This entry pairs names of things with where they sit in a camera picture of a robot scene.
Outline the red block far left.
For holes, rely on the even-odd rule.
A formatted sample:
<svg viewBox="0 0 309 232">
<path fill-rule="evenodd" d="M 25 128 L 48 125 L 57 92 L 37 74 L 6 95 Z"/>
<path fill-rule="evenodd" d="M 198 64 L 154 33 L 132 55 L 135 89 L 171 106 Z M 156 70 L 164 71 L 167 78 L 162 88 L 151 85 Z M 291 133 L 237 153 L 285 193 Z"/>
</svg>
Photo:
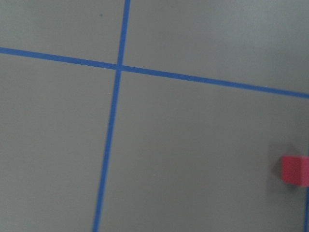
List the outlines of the red block far left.
<svg viewBox="0 0 309 232">
<path fill-rule="evenodd" d="M 309 186 L 309 157 L 284 155 L 281 159 L 281 179 L 283 182 Z"/>
</svg>

